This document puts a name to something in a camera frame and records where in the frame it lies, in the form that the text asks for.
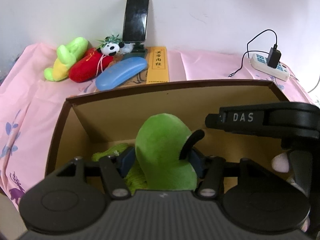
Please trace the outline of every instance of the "black power adapter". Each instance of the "black power adapter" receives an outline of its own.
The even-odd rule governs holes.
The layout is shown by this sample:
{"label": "black power adapter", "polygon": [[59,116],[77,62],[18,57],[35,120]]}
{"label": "black power adapter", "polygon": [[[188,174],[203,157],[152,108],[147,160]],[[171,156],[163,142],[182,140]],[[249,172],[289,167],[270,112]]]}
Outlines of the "black power adapter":
{"label": "black power adapter", "polygon": [[280,58],[281,52],[277,50],[277,45],[275,44],[273,48],[270,49],[267,65],[271,68],[277,68]]}

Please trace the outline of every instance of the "phone screen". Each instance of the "phone screen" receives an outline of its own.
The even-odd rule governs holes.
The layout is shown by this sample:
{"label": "phone screen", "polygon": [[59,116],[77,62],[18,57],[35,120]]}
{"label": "phone screen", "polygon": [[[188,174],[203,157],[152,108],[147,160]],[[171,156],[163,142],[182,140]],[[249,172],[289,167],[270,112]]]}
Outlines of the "phone screen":
{"label": "phone screen", "polygon": [[146,40],[149,0],[127,0],[124,15],[124,42],[144,42]]}

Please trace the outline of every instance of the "white power strip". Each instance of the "white power strip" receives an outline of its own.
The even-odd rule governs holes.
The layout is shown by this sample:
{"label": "white power strip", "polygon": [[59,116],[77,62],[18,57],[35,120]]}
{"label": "white power strip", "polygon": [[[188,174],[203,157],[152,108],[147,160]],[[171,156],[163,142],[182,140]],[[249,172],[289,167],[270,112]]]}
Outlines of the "white power strip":
{"label": "white power strip", "polygon": [[290,77],[289,70],[286,66],[279,62],[277,68],[271,68],[267,65],[267,58],[259,54],[253,54],[250,63],[256,70],[279,78],[283,81],[287,81]]}

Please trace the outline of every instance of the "deer print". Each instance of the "deer print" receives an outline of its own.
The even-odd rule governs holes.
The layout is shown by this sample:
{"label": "deer print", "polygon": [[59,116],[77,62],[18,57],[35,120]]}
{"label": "deer print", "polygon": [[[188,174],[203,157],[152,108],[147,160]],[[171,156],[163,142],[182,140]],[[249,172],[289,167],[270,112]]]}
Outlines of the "deer print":
{"label": "deer print", "polygon": [[16,177],[15,172],[13,173],[12,176],[10,173],[10,178],[19,187],[19,188],[12,188],[9,190],[9,193],[11,195],[11,200],[15,200],[16,204],[18,205],[18,200],[22,198],[22,196],[24,195],[24,189],[21,187],[21,183]]}

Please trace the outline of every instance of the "wall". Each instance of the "wall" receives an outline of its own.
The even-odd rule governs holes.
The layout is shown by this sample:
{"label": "wall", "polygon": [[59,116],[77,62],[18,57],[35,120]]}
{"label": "wall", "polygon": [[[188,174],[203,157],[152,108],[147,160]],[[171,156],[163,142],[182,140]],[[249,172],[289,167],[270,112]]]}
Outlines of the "wall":
{"label": "wall", "polygon": [[[126,0],[0,0],[0,64],[34,42],[122,33]],[[320,75],[320,0],[152,0],[146,45],[242,54],[266,28],[306,90]],[[250,49],[269,51],[272,33]]]}

